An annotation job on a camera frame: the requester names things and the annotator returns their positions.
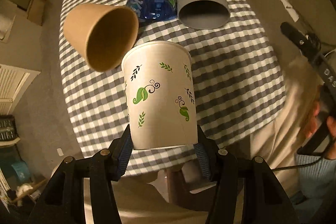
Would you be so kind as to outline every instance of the gray and white checkered tablecloth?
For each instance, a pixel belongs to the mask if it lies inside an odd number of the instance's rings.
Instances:
[[[83,155],[110,145],[128,124],[125,83],[120,66],[95,72],[63,35],[64,20],[81,3],[125,5],[127,0],[63,0],[59,56],[63,91]],[[220,148],[273,120],[285,102],[277,58],[260,21],[246,0],[227,0],[231,19],[224,27],[195,30],[177,19],[140,27],[136,45],[164,40],[191,54],[198,124]],[[192,145],[133,151],[125,175],[167,168],[195,159]]]

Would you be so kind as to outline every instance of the light blue sleeve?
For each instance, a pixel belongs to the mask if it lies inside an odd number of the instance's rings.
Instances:
[[[309,223],[313,215],[322,205],[322,202],[323,199],[321,198],[311,198],[300,204],[294,205],[300,223]]]
[[[295,155],[296,164],[308,164],[319,156]],[[323,199],[336,178],[336,160],[322,159],[317,164],[299,168],[300,188],[303,195],[310,199]]]

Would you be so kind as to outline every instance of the person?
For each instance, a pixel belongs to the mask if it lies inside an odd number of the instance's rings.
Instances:
[[[302,133],[310,138],[317,130],[317,114],[320,111],[318,101],[313,103],[311,118]],[[336,137],[336,120],[328,117],[327,125],[333,137]],[[305,164],[317,160],[318,156],[298,155],[296,164]],[[336,144],[325,159],[316,165],[301,168],[299,172],[300,191],[291,201],[300,223],[308,223],[322,204],[323,197],[335,181]],[[115,200],[123,224],[204,224],[207,212],[196,212],[168,203],[157,189],[140,177],[122,177],[112,182]],[[93,223],[89,180],[84,181],[84,201],[86,223]]]
[[[314,102],[312,116],[304,130],[310,138],[318,128],[317,115],[320,112],[319,101]],[[327,118],[330,135],[336,138],[336,120]],[[308,164],[319,159],[314,155],[295,155],[297,165]],[[308,223],[322,205],[325,195],[333,188],[336,179],[336,143],[328,150],[325,158],[315,165],[298,169],[300,191],[291,200],[300,223]]]

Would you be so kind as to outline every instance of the teal container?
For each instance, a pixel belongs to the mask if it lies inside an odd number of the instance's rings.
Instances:
[[[27,164],[24,161],[15,162],[11,166],[21,183],[26,183],[30,181],[31,174],[29,172]]]

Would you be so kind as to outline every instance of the floor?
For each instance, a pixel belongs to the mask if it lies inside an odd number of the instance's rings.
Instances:
[[[293,6],[310,23],[316,34],[323,41],[336,44],[336,13],[329,0],[290,0]],[[287,64],[295,47],[280,33],[283,21],[292,22],[279,0],[247,0],[256,12],[265,28],[270,43],[279,59],[283,73],[286,75]],[[81,158],[81,150],[73,133],[67,113],[61,86],[58,32],[59,15],[62,0],[48,0],[43,18],[41,36],[42,72],[34,80],[17,105],[14,116],[21,141],[18,149],[27,162],[31,172],[36,176],[49,177],[54,167],[64,158],[59,156],[57,148],[64,155]],[[288,50],[281,52],[277,45],[288,44]],[[164,173],[160,173],[158,187],[162,188]]]
[[[64,100],[58,56],[62,0],[48,0],[40,38],[42,71],[14,110],[20,155],[35,177],[50,177],[67,155],[82,158]],[[59,156],[61,148],[65,156]]]

